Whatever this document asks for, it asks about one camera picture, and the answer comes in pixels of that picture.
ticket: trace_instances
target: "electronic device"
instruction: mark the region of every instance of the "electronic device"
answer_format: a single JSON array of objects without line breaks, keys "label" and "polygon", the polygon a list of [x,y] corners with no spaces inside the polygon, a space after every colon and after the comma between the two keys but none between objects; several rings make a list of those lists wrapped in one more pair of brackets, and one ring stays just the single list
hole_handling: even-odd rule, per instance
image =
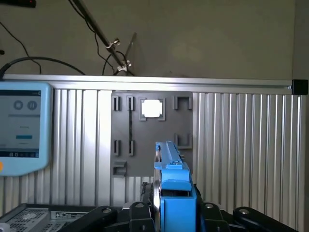
[{"label": "electronic device", "polygon": [[0,176],[20,176],[47,166],[52,95],[47,83],[0,82]]},{"label": "electronic device", "polygon": [[35,8],[37,6],[36,0],[0,0],[0,3],[30,8]]}]

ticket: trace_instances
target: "device label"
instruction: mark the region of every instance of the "device label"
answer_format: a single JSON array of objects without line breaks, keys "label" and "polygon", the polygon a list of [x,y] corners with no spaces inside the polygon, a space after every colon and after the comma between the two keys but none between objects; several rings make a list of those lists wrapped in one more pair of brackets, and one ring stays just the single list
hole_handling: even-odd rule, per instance
[{"label": "device label", "polygon": [[56,212],[56,219],[77,220],[87,213],[83,212]]}]

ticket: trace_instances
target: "aluminum profile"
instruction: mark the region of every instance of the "aluminum profile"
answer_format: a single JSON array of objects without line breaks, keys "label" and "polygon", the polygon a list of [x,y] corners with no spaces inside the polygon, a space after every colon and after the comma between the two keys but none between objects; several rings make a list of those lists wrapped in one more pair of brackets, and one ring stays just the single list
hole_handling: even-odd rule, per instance
[{"label": "aluminum profile", "polygon": [[305,99],[205,94],[194,98],[194,175],[204,200],[249,206],[303,231]]},{"label": "aluminum profile", "polygon": [[[26,176],[0,177],[0,215],[20,203],[122,206],[139,200],[141,184],[152,182],[111,178],[112,91],[83,85],[55,82],[51,164]],[[216,87],[228,88],[193,95],[194,182],[204,200],[229,212],[250,206],[303,231],[305,97]]]}]

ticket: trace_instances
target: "touchscreen display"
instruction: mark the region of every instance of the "touchscreen display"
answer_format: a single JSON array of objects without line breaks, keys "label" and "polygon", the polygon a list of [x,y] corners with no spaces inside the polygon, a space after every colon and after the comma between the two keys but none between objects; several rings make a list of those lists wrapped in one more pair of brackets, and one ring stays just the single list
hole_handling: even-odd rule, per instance
[{"label": "touchscreen display", "polygon": [[38,158],[41,91],[0,90],[0,157]]}]

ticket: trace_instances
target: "grey pegboard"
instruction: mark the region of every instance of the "grey pegboard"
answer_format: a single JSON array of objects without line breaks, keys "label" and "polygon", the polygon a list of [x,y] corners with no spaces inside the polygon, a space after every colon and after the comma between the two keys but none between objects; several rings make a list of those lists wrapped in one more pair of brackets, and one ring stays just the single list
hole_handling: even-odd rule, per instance
[{"label": "grey pegboard", "polygon": [[[145,117],[142,103],[158,100],[158,117]],[[192,170],[192,93],[114,92],[111,171],[113,176],[152,176],[155,143],[173,141]]]}]

